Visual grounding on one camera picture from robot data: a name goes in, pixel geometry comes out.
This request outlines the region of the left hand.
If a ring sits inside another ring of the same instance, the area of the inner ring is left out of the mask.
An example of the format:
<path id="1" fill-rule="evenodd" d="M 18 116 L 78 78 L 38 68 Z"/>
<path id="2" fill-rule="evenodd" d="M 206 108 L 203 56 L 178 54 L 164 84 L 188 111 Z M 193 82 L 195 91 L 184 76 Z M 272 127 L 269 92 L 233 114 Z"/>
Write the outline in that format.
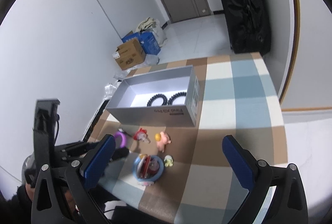
<path id="1" fill-rule="evenodd" d="M 34 154 L 32 154 L 24 160 L 21 171 L 22 183 L 25 186 L 26 193 L 28 194 L 30 200 L 33 200 L 34 198 L 36 183 L 35 173 L 35 157 Z"/>

